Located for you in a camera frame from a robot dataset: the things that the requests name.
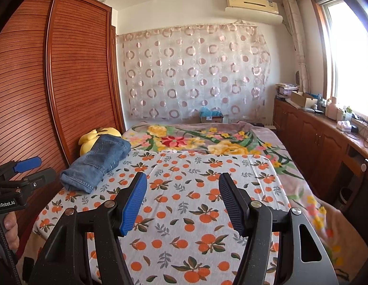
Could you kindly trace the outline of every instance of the floral blanket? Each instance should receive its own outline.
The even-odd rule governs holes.
[[[147,175],[147,192],[133,230],[120,238],[135,285],[232,285],[247,238],[233,230],[228,217],[218,189],[222,172],[252,199],[274,209],[290,208],[272,164],[263,156],[132,150],[91,194],[62,189],[40,213],[35,232],[47,239],[65,209],[95,209],[128,187],[137,172]],[[87,239],[91,273],[100,280],[93,233]],[[274,282],[278,239],[278,233],[272,233],[266,285]]]
[[[278,137],[266,128],[236,124],[150,125],[141,122],[123,136],[132,148],[214,155],[262,155],[274,167],[292,206],[302,209],[320,237],[337,276],[352,280],[368,257],[368,247],[345,217],[312,194]]]

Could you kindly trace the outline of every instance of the finger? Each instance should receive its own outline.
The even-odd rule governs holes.
[[[6,232],[6,239],[8,244],[14,242],[17,238],[17,224],[15,227],[11,228],[8,232]]]
[[[19,248],[19,237],[16,236],[16,240],[12,243],[9,243],[8,246],[10,247],[10,250],[17,250]]]
[[[15,212],[10,212],[8,215],[6,215],[4,219],[5,228],[7,230],[10,230],[16,225],[16,214]]]

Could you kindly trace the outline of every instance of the circle pattern curtain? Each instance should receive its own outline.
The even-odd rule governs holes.
[[[206,106],[233,119],[264,120],[271,57],[258,27],[176,26],[121,39],[133,117],[185,120]]]

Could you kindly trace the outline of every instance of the blue handle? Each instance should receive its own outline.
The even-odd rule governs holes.
[[[39,157],[32,157],[27,160],[19,161],[15,167],[14,170],[16,172],[26,172],[28,170],[37,168],[41,165],[41,158]]]

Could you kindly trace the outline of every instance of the tissue box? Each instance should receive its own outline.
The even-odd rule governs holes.
[[[343,132],[351,132],[352,131],[352,125],[349,121],[338,121],[337,122],[337,128],[340,129]]]
[[[201,117],[201,123],[222,123],[223,116]]]

